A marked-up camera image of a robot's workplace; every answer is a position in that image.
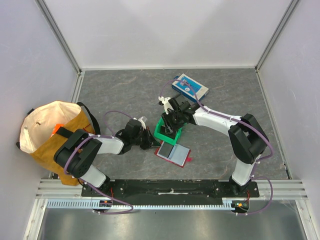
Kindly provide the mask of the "green plastic bin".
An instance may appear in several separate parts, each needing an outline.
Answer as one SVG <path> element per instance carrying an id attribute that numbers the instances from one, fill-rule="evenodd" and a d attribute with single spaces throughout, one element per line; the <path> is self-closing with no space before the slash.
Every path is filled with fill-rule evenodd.
<path id="1" fill-rule="evenodd" d="M 182 134 L 182 128 L 173 133 L 167 133 L 165 123 L 162 118 L 159 119 L 155 126 L 154 137 L 170 145 L 176 145 Z"/>

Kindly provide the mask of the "red card holder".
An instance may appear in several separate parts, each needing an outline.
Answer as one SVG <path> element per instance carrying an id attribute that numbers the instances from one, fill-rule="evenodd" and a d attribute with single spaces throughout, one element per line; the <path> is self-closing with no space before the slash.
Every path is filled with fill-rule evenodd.
<path id="1" fill-rule="evenodd" d="M 191 150 L 180 144 L 171 145 L 167 142 L 162 142 L 161 146 L 155 151 L 155 155 L 167 162 L 183 168 L 187 162 L 191 162 Z"/>

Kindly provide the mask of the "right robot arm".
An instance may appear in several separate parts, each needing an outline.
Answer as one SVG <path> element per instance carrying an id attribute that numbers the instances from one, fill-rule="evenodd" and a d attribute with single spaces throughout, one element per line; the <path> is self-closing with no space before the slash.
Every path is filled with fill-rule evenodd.
<path id="1" fill-rule="evenodd" d="M 190 104 L 182 94 L 175 97 L 158 97 L 164 107 L 161 115 L 165 130 L 174 133 L 187 124 L 207 127 L 229 137 L 234 155 L 235 169 L 229 178 L 229 191 L 235 197 L 242 196 L 251 182 L 254 166 L 270 145 L 269 139 L 256 118 L 251 114 L 234 116 L 202 105 Z"/>

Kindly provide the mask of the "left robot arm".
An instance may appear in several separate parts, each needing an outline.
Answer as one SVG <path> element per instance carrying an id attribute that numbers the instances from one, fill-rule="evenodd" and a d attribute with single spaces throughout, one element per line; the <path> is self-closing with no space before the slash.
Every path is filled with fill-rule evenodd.
<path id="1" fill-rule="evenodd" d="M 142 150 L 161 146 L 145 120 L 144 116 L 130 119 L 115 136 L 94 135 L 83 129 L 72 132 L 60 127 L 56 133 L 67 140 L 54 154 L 53 160 L 63 168 L 63 173 L 91 184 L 98 196 L 106 196 L 110 192 L 110 179 L 93 166 L 94 159 L 100 154 L 122 155 L 133 146 Z"/>

